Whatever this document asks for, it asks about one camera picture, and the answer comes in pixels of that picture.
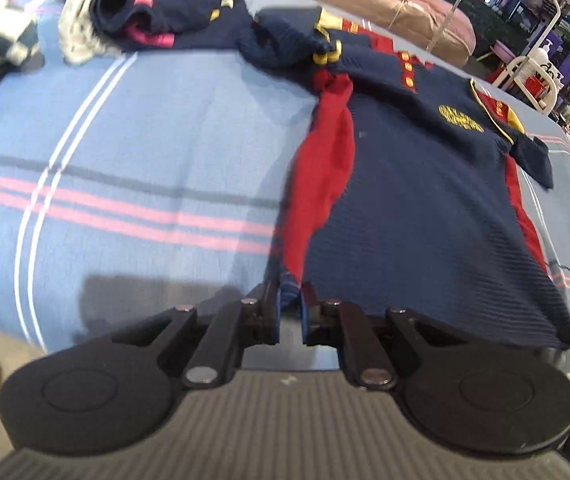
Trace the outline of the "navy red knit sweater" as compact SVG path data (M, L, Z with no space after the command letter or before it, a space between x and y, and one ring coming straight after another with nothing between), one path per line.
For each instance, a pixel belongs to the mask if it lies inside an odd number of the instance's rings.
M410 309L502 344L560 347L570 314L519 183L552 188L553 169L513 110L322 8L260 11L242 52L317 97L281 226L288 284L370 315Z

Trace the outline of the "blue striped bed sheet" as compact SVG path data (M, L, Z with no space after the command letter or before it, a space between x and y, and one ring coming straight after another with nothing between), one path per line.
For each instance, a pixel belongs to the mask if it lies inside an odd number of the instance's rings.
M0 331L54 352L260 284L315 96L234 50L71 66L61 5L25 3L44 63L0 82Z

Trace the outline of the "navy pink folded garment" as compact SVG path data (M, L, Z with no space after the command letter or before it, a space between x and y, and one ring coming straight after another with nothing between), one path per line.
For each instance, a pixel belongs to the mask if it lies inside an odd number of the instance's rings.
M92 0L90 18L122 51L234 50L253 22L245 0Z

